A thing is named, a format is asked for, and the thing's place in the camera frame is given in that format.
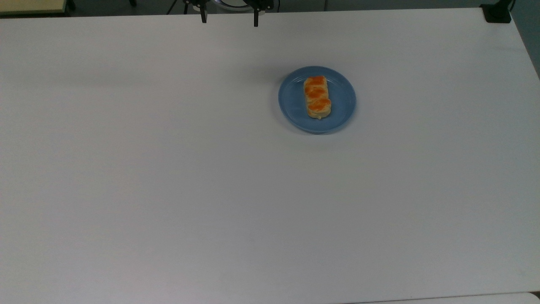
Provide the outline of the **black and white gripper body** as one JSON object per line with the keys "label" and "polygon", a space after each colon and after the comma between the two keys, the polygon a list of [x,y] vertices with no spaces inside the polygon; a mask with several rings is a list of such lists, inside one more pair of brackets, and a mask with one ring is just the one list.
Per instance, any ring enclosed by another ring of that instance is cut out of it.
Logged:
{"label": "black and white gripper body", "polygon": [[204,6],[208,13],[247,13],[254,9],[266,12],[275,6],[273,0],[184,0],[183,3],[197,12]]}

